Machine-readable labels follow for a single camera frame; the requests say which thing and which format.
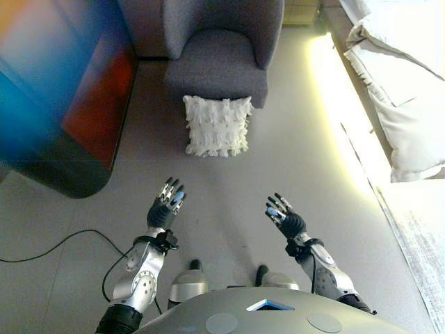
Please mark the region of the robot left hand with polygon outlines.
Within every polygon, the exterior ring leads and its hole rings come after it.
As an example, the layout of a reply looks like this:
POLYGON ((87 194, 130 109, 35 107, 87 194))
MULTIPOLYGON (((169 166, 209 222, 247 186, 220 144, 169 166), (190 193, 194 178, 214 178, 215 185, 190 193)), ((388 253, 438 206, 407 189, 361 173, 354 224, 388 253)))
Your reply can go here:
POLYGON ((157 193, 147 213, 147 226, 164 230, 170 229, 185 198, 184 185, 179 184, 179 179, 174 180, 173 177, 169 177, 157 193))

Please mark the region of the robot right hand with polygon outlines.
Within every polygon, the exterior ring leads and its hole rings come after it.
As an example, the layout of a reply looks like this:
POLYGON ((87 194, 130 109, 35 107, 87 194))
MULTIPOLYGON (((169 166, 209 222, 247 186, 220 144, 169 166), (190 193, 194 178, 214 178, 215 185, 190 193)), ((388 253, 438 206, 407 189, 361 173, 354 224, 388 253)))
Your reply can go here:
POLYGON ((268 196, 267 200, 265 215, 287 239, 295 239, 307 231, 305 221, 294 212, 285 197, 275 193, 273 197, 268 196))

